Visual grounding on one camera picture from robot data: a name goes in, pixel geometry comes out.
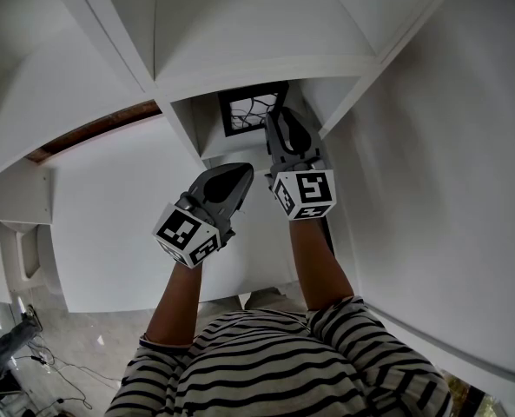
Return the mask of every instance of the fiducial marker cube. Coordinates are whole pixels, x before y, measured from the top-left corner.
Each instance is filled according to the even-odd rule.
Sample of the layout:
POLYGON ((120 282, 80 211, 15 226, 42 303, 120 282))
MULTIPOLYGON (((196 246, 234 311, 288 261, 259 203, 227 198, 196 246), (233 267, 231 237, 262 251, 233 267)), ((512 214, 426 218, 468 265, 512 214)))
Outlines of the fiducial marker cube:
POLYGON ((274 181, 273 193, 290 221, 321 218, 336 204, 334 172, 280 172, 274 181))
POLYGON ((218 228, 170 203, 153 236, 166 253, 189 268, 198 266, 221 246, 218 228))

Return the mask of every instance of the sleeve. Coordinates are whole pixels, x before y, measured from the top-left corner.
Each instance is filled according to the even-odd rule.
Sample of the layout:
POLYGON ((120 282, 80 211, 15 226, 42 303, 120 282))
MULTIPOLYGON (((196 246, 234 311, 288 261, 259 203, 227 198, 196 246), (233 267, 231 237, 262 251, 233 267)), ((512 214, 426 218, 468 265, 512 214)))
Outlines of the sleeve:
POLYGON ((173 413, 172 393, 186 368, 184 361, 189 347, 163 346, 144 338, 139 344, 105 417, 154 415, 163 408, 173 413))
POLYGON ((338 301, 309 312, 312 334, 352 363, 378 414, 449 415, 452 399, 444 378, 422 355, 389 334, 361 298, 338 301))

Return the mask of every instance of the person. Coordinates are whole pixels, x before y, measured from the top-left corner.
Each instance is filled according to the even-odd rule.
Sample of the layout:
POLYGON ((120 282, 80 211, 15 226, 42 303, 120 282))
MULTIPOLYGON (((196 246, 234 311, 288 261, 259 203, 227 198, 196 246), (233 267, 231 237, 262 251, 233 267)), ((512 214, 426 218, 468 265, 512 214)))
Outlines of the person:
POLYGON ((203 268, 176 263, 105 415, 448 415, 444 379, 354 295, 319 220, 290 235, 306 313, 267 289, 198 318, 203 268))
POLYGON ((0 337, 0 379, 8 371, 8 363, 12 356, 42 330, 35 309, 28 306, 26 312, 22 314, 22 322, 0 337))

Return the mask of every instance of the striped shirt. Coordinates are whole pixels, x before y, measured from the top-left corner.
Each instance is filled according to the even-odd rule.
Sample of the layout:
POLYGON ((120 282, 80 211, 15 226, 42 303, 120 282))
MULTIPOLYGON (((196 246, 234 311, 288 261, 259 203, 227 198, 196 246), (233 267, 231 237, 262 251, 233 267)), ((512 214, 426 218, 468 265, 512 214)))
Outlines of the striped shirt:
POLYGON ((140 339, 107 417, 450 413, 444 379, 357 296, 307 314, 246 310, 190 347, 140 339))

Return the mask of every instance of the forearm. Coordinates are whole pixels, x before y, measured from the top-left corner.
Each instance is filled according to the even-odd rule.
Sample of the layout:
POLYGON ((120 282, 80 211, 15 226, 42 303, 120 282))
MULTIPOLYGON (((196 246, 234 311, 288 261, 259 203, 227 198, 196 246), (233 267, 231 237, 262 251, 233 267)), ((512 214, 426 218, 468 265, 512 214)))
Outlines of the forearm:
POLYGON ((189 345, 194 340, 201 288, 201 266, 176 263, 161 301, 145 333, 148 340, 167 345, 189 345))
POLYGON ((290 222, 295 267, 309 310, 353 296, 352 286, 328 248, 319 220, 290 222))

